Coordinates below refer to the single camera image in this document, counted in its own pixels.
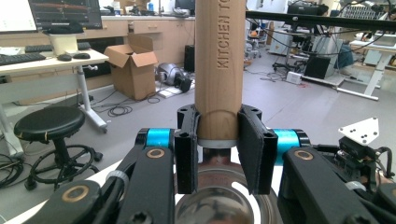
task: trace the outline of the mounting plate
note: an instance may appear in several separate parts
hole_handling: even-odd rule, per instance
[[[367,146],[379,136],[378,118],[370,118],[342,127],[338,132],[362,146]]]

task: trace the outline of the blue gripper component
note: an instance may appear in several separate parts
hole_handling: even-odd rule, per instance
[[[170,129],[149,129],[147,147],[170,147]]]
[[[277,156],[275,165],[283,165],[282,155],[292,147],[300,146],[300,139],[292,129],[274,129],[277,134]]]

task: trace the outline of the desk leg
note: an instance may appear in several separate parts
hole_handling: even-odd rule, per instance
[[[0,122],[1,130],[6,140],[9,155],[13,158],[21,158],[23,156],[23,148],[21,146],[20,139],[18,139],[7,119],[6,113],[4,112],[3,106],[0,104]]]
[[[90,99],[88,97],[87,82],[85,81],[82,66],[78,66],[78,85],[81,88],[82,100],[84,102],[84,112],[104,133],[107,132],[107,124],[91,109]]]
[[[342,88],[336,88],[338,91],[341,92],[345,92],[345,93],[349,93],[352,95],[357,95],[360,97],[364,97],[367,99],[371,99],[371,100],[378,100],[378,97],[376,96],[372,96],[374,89],[377,87],[378,81],[381,80],[382,75],[384,74],[384,70],[385,70],[385,66],[389,63],[389,59],[390,59],[390,55],[392,53],[390,52],[381,52],[381,58],[378,62],[378,64],[375,67],[375,70],[373,72],[372,77],[370,78],[370,82],[367,85],[366,90],[364,91],[364,93],[359,93],[359,92],[355,92],[355,91],[349,91],[346,89],[342,89]]]
[[[374,90],[375,86],[378,84],[378,81],[381,80],[382,75],[384,74],[385,66],[387,66],[387,64],[389,63],[390,55],[391,55],[391,53],[389,53],[389,52],[382,52],[381,58],[379,59],[379,62],[375,67],[373,76],[370,79],[369,85],[367,86],[364,94],[366,94],[366,95],[373,94],[373,90]]]

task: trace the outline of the keyboard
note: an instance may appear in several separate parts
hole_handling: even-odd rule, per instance
[[[4,55],[4,56],[0,56],[0,66],[14,64],[14,63],[29,63],[29,62],[41,61],[45,59],[46,57],[41,55],[40,53]]]
[[[90,49],[88,42],[77,43],[78,50]],[[31,45],[25,47],[25,53],[52,51],[52,45]]]

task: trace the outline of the countertop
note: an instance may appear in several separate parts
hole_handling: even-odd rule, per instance
[[[195,17],[180,18],[180,17],[169,17],[169,16],[102,16],[104,21],[176,21],[176,20],[188,20],[194,21]]]

